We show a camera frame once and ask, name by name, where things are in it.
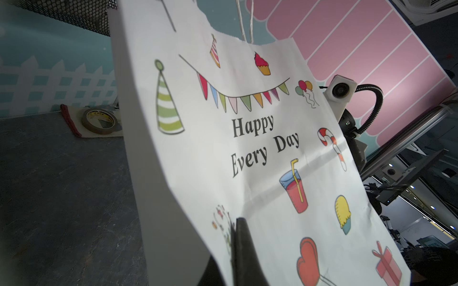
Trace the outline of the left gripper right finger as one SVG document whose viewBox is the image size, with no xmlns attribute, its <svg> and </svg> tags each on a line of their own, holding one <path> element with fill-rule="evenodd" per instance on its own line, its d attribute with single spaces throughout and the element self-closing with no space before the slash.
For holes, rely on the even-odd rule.
<svg viewBox="0 0 458 286">
<path fill-rule="evenodd" d="M 245 218 L 237 218 L 234 228 L 235 286 L 267 286 Z"/>
</svg>

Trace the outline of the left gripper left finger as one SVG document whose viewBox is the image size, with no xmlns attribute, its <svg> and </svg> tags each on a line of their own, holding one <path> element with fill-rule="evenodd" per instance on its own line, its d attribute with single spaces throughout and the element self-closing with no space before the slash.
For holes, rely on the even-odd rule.
<svg viewBox="0 0 458 286">
<path fill-rule="evenodd" d="M 210 256 L 206 269 L 197 286 L 225 286 L 224 280 L 213 256 Z"/>
</svg>

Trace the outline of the paper bag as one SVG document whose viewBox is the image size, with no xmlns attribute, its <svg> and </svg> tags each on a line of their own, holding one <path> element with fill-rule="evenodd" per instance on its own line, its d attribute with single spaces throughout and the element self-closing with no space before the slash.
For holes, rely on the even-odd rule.
<svg viewBox="0 0 458 286">
<path fill-rule="evenodd" d="M 252 45 L 195 1 L 118 1 L 110 37 L 149 283 L 234 284 L 247 220 L 268 286 L 407 286 L 328 101 L 291 39 Z"/>
</svg>

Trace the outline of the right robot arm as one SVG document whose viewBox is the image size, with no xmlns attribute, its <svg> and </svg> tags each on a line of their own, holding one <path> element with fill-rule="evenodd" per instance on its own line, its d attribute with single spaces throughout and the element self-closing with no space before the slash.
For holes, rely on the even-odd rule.
<svg viewBox="0 0 458 286">
<path fill-rule="evenodd" d="M 344 110 L 344 113 L 339 120 L 339 126 L 342 130 L 345 139 L 347 140 L 347 144 L 351 150 L 354 162 L 359 172 L 362 171 L 366 165 L 365 150 L 367 147 L 363 147 L 363 143 L 358 141 L 357 138 L 359 138 L 360 135 L 365 133 L 367 129 L 371 126 L 371 124 L 374 122 L 382 108 L 384 100 L 383 91 L 376 85 L 358 85 L 356 87 L 355 92 L 361 91 L 371 91 L 375 94 L 376 97 L 375 105 L 367 120 L 361 125 L 361 127 L 357 128 L 353 116 L 347 109 Z"/>
</svg>

